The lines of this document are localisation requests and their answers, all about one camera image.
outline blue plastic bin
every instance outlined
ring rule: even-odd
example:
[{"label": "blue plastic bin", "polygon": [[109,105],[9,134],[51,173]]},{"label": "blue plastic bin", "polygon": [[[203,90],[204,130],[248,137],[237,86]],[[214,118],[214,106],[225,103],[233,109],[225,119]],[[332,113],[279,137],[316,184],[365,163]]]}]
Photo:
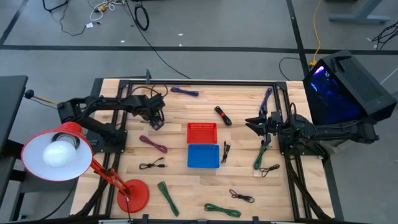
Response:
[{"label": "blue plastic bin", "polygon": [[188,167],[214,169],[220,167],[220,147],[212,144],[188,145]]}]

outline red plastic bin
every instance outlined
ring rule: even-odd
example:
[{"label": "red plastic bin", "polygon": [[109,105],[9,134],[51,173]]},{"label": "red plastic bin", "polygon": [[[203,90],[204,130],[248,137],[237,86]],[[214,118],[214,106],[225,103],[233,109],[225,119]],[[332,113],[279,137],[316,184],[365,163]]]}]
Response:
[{"label": "red plastic bin", "polygon": [[188,144],[217,144],[216,123],[188,123]]}]

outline white light bulb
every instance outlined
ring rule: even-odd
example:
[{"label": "white light bulb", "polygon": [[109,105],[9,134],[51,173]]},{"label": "white light bulb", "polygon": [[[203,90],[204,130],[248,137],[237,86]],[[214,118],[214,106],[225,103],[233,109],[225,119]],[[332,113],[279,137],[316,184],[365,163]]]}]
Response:
[{"label": "white light bulb", "polygon": [[52,167],[63,167],[76,156],[75,147],[66,141],[51,142],[43,152],[43,161]]}]

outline wooden tabletop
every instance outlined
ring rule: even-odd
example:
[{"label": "wooden tabletop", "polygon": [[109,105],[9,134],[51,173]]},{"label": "wooden tabletop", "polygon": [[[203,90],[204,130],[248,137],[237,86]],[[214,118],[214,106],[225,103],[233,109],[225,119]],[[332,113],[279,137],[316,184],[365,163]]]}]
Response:
[{"label": "wooden tabletop", "polygon": [[[118,83],[118,79],[105,79],[101,95],[115,97]],[[302,82],[287,82],[287,87],[290,102],[296,104],[298,114],[310,120],[310,110]],[[149,203],[142,211],[132,213],[132,218],[142,218],[143,214],[149,214],[149,218],[154,219],[252,220],[253,216],[258,216],[260,220],[293,220],[285,162],[279,152],[277,138],[272,137],[270,148],[264,154],[261,167],[280,164],[280,169],[269,172],[267,177],[263,178],[258,170],[253,169],[253,162],[261,146],[261,137],[244,125],[244,119],[258,115],[259,105],[264,99],[267,86],[180,85],[180,88],[197,90],[199,97],[169,92],[164,98],[165,125],[160,130],[154,131],[149,124],[142,123],[142,118],[139,116],[133,117],[129,114],[127,117],[128,136],[126,150],[119,163],[119,174],[124,180],[144,181],[150,190]],[[156,86],[155,90],[165,92],[162,85]],[[150,90],[140,88],[134,94],[150,95]],[[269,113],[276,110],[274,94],[269,98],[267,105]],[[283,116],[286,118],[283,98],[281,105]],[[232,126],[226,126],[223,123],[214,111],[216,106],[220,106],[229,116]],[[103,123],[111,122],[112,114],[112,111],[97,111],[95,119]],[[187,167],[188,122],[217,123],[220,157],[223,155],[224,141],[231,145],[227,161],[221,164],[219,169],[189,169]],[[142,134],[157,144],[167,146],[169,152],[163,154],[150,145],[144,144],[139,140]],[[166,168],[139,169],[140,163],[151,163],[160,157],[165,157]],[[96,154],[95,158],[100,162],[103,161],[102,154]],[[308,191],[325,213],[333,217],[322,161],[316,156],[303,156],[302,164]],[[88,201],[98,186],[99,178],[92,169],[79,178],[71,214],[78,212]],[[178,217],[174,216],[166,199],[157,188],[157,184],[161,181],[167,184],[170,196],[180,211]],[[256,201],[247,203],[231,198],[229,189],[242,195],[250,195]],[[300,214],[304,217],[301,195],[297,188],[296,191]],[[106,189],[101,204],[102,213],[107,194]],[[111,218],[127,218],[127,213],[119,208],[116,196],[117,194],[113,200]],[[239,210],[242,215],[240,218],[231,218],[220,212],[206,212],[203,209],[206,203]]]}]

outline red desk lamp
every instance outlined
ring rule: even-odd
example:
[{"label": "red desk lamp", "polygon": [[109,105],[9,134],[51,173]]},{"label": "red desk lamp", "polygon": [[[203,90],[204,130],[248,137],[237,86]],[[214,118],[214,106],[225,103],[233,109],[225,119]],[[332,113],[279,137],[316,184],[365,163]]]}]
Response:
[{"label": "red desk lamp", "polygon": [[91,167],[119,189],[118,204],[125,212],[138,212],[149,200],[149,189],[143,181],[125,182],[114,169],[106,170],[93,158],[90,143],[82,135],[81,126],[74,122],[32,137],[22,149],[21,160],[30,173],[49,181],[74,179]]}]

